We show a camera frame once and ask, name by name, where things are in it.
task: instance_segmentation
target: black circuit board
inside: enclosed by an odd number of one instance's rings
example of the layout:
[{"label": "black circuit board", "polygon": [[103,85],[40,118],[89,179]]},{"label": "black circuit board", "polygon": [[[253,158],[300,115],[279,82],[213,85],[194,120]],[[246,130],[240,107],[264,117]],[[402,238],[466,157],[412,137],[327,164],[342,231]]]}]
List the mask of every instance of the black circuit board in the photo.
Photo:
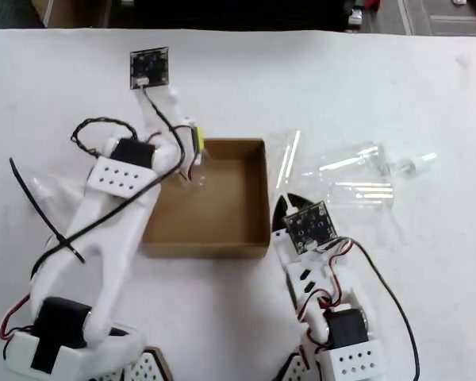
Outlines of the black circuit board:
[{"label": "black circuit board", "polygon": [[168,48],[130,53],[130,88],[155,87],[169,84]]},{"label": "black circuit board", "polygon": [[335,226],[324,202],[284,217],[284,223],[298,255],[337,238]]}]

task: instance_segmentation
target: open cardboard box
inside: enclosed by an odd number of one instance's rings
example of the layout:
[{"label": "open cardboard box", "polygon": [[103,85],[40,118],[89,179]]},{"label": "open cardboard box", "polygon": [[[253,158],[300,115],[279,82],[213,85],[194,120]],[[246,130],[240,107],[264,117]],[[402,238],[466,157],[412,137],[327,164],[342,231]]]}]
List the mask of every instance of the open cardboard box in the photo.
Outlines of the open cardboard box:
[{"label": "open cardboard box", "polygon": [[152,256],[170,258],[260,258],[270,243],[267,165],[259,139],[208,139],[203,165],[182,184],[162,183],[159,201],[144,231]]}]

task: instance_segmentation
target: hole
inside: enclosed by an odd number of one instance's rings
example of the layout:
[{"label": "hole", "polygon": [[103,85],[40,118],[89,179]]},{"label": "hole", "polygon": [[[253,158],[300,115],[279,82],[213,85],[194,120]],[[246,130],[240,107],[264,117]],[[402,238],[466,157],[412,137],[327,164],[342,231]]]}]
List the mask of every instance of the hole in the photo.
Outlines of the hole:
[{"label": "hole", "polygon": [[306,269],[305,271],[303,271],[300,275],[300,280],[305,280],[307,279],[307,276],[309,276],[310,274],[310,270],[309,269]]},{"label": "hole", "polygon": [[314,282],[309,282],[309,284],[305,286],[305,292],[310,292],[314,288],[315,285],[316,284]]}]

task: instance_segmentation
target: white table surface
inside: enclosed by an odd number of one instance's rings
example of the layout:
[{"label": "white table surface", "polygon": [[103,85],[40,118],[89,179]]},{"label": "white table surface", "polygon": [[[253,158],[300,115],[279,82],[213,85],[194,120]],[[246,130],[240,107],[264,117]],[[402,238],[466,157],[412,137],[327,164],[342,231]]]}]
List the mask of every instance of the white table surface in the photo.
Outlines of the white table surface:
[{"label": "white table surface", "polygon": [[[0,31],[0,319],[27,292],[48,236],[8,157],[83,181],[92,159],[69,141],[72,129],[101,115],[141,125],[129,52],[164,45],[171,81],[209,137],[300,128],[311,152],[374,140],[396,158],[438,153],[432,171],[397,187],[396,234],[341,233],[369,248],[397,292],[420,348],[421,379],[476,380],[474,38]],[[388,379],[411,380],[402,321],[357,252],[353,262],[380,312]],[[28,318],[22,310],[13,324]],[[274,250],[243,262],[139,254],[117,320],[146,332],[182,381],[271,379],[301,333]],[[16,379],[0,343],[0,380]]]}]

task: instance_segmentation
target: yellow component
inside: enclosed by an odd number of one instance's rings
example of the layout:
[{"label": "yellow component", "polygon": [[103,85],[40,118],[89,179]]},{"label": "yellow component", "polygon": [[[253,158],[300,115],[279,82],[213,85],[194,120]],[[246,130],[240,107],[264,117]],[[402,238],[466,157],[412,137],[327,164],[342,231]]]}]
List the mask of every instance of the yellow component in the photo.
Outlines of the yellow component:
[{"label": "yellow component", "polygon": [[203,129],[201,127],[196,127],[198,131],[198,146],[199,151],[203,151],[205,149],[205,138],[203,137]]}]

